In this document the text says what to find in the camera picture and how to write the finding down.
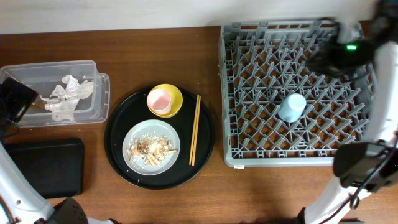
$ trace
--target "black tray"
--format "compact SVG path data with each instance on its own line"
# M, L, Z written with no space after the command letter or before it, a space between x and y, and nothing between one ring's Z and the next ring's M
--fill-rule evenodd
M179 88L183 96L180 111L172 118L163 119L152 114L147 107L147 94L152 88L139 90L127 97L114 110L106 126L104 141L110 164L124 180L146 189L160 190L178 186L201 170L213 151L215 128L208 108L201 103L195 166L190 166L189 156L197 97ZM127 166L122 155L122 144L127 132L134 125L148 119L159 119L169 123L176 130L181 142L181 151L174 165L167 171L153 176L134 172Z

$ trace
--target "chopsticks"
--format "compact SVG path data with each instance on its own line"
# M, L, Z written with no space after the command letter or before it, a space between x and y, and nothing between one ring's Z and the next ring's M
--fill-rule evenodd
M189 156L189 164L191 166L195 165L195 156L197 153L197 137L198 137L199 115L200 115L200 99L201 99L201 96L198 95L197 96L197 107L195 109L195 118L193 120L191 153Z

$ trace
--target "green light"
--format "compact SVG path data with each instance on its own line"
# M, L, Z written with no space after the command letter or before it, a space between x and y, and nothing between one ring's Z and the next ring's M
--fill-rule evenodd
M355 45L347 45L347 50L356 50L356 46Z

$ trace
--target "plastic dish rack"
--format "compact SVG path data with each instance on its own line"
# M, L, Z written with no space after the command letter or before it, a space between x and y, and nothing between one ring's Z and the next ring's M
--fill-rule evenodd
M372 64L358 71L366 77L355 82L331 79L305 66L306 59L334 33L328 21L221 27L227 165L326 166L332 164L339 145L361 140L377 88ZM291 93L303 95L307 105L297 122L286 123L276 114Z

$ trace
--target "black case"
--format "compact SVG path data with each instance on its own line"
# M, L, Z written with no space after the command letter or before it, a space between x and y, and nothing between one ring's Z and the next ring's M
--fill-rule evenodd
M81 194L85 146L80 139L8 144L5 148L43 198Z

